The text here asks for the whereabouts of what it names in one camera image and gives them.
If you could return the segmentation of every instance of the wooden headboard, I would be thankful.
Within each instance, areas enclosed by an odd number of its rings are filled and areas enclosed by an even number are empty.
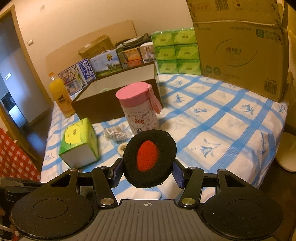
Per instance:
[[[103,34],[108,35],[114,45],[124,39],[137,37],[131,20],[95,30],[65,44],[47,55],[45,57],[47,72],[54,72],[55,75],[58,75],[64,69],[82,60],[81,56],[78,55],[78,50]]]

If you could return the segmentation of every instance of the gray ribbed plate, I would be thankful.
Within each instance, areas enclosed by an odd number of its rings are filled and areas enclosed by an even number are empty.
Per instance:
[[[63,240],[225,241],[228,239],[213,233],[195,211],[178,208],[173,200],[122,200],[119,207],[100,211],[85,230]]]

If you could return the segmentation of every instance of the hello kitty bottle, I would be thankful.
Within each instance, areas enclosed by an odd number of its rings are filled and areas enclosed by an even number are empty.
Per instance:
[[[160,113],[161,104],[150,84],[137,82],[127,85],[117,91],[116,97],[134,135],[159,128],[156,113]]]

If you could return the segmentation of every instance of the blue and white checkered bedsheet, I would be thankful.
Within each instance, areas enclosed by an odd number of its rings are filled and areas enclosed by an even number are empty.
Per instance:
[[[279,104],[253,92],[203,76],[160,74],[163,110],[158,115],[160,128],[177,143],[177,159],[184,166],[205,172],[228,169],[259,187],[275,157],[287,115],[287,104]],[[65,119],[55,104],[48,133],[41,181],[47,182],[69,167],[59,157],[64,130],[79,120],[75,114]],[[83,168],[90,172],[98,166],[111,166],[117,160],[118,144],[103,137],[103,128],[123,123],[126,118],[94,124],[101,157]],[[120,201],[137,191],[122,177],[113,192]],[[162,184],[146,191],[161,193],[161,199],[180,196],[172,175]],[[202,200],[214,194],[206,188]]]

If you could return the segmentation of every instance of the red gingham cloth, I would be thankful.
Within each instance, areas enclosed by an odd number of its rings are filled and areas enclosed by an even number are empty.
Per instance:
[[[0,128],[0,177],[40,181],[40,173],[24,151]]]

